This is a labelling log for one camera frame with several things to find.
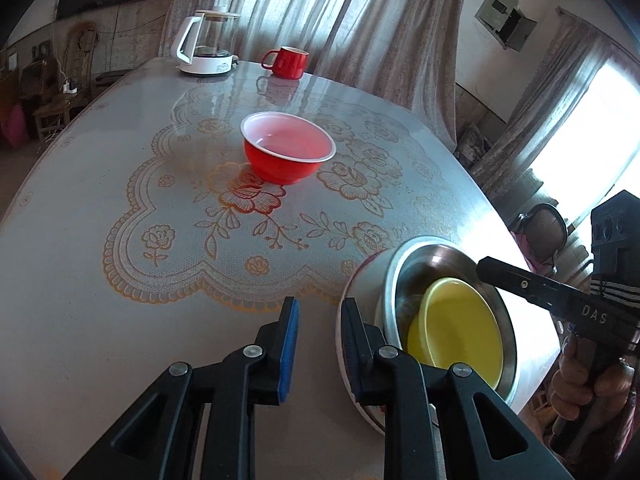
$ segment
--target red mug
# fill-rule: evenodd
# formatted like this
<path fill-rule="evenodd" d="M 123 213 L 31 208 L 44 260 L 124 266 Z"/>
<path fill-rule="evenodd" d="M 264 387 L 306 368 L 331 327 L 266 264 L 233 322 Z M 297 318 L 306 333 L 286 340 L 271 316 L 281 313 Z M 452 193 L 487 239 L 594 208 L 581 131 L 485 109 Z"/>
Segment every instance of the red mug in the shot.
<path fill-rule="evenodd" d="M 271 54 L 276 53 L 276 59 L 272 65 L 265 65 L 264 60 Z M 262 58 L 262 68 L 273 70 L 273 74 L 284 79 L 300 79 L 305 73 L 306 58 L 308 52 L 293 48 L 292 46 L 283 46 L 280 50 L 270 50 Z"/>

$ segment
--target chair back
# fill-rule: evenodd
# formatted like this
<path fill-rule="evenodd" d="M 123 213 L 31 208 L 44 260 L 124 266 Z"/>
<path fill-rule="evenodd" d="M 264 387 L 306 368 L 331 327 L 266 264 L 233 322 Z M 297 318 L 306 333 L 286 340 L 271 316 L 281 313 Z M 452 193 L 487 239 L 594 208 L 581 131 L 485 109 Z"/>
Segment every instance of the chair back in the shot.
<path fill-rule="evenodd" d="M 66 34 L 62 70 L 66 78 L 75 81 L 82 91 L 90 91 L 91 63 L 94 60 L 97 32 L 95 22 L 80 22 Z"/>
<path fill-rule="evenodd" d="M 564 248 L 568 237 L 562 215 L 546 203 L 534 206 L 518 230 L 527 237 L 531 251 L 540 262 L 552 260 Z"/>

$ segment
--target human hand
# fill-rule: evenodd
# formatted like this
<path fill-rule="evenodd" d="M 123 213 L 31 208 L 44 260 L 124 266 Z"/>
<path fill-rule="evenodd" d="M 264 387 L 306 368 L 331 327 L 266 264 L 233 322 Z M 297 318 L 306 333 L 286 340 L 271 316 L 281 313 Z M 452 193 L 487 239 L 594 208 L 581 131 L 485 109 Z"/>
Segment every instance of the human hand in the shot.
<path fill-rule="evenodd" d="M 620 361 L 611 365 L 597 379 L 593 388 L 586 386 L 589 377 L 588 368 L 575 358 L 577 340 L 569 336 L 562 346 L 560 369 L 551 379 L 553 394 L 551 405 L 556 413 L 565 420 L 575 420 L 580 413 L 580 406 L 591 402 L 594 394 L 606 397 L 599 420 L 594 421 L 597 428 L 612 420 L 626 404 L 631 388 L 634 370 Z"/>

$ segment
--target bowl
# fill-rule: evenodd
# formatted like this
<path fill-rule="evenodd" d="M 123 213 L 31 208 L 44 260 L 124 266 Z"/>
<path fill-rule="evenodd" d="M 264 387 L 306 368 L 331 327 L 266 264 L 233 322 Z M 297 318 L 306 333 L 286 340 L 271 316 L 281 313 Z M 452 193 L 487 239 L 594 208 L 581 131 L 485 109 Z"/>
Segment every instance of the bowl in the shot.
<path fill-rule="evenodd" d="M 329 134 L 295 115 L 251 114 L 240 123 L 240 131 L 255 174 L 274 184 L 294 184 L 335 155 Z"/>
<path fill-rule="evenodd" d="M 440 278 L 458 278 L 471 285 L 494 314 L 502 341 L 502 375 L 495 391 L 511 405 L 516 391 L 516 339 L 511 317 L 500 293 L 483 283 L 476 263 L 460 248 L 444 238 L 420 236 L 402 244 L 386 270 L 376 324 L 383 327 L 386 341 L 406 349 L 409 326 L 431 283 Z"/>
<path fill-rule="evenodd" d="M 431 283 L 409 325 L 407 351 L 436 368 L 467 363 L 494 389 L 502 375 L 502 341 L 494 314 L 478 291 L 457 278 Z"/>

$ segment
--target metal basin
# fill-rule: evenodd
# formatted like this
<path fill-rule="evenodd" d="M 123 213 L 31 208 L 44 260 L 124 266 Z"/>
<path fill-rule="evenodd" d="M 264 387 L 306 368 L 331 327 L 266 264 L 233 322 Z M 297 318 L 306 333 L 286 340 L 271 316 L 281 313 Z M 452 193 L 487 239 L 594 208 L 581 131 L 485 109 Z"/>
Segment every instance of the metal basin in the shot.
<path fill-rule="evenodd" d="M 516 339 L 511 318 L 500 294 L 476 275 L 476 263 L 443 238 L 420 236 L 405 242 L 391 258 L 380 298 L 386 341 L 404 348 L 420 300 L 434 281 L 451 276 L 477 290 L 494 313 L 504 348 L 502 377 L 496 392 L 510 404 L 515 393 Z"/>

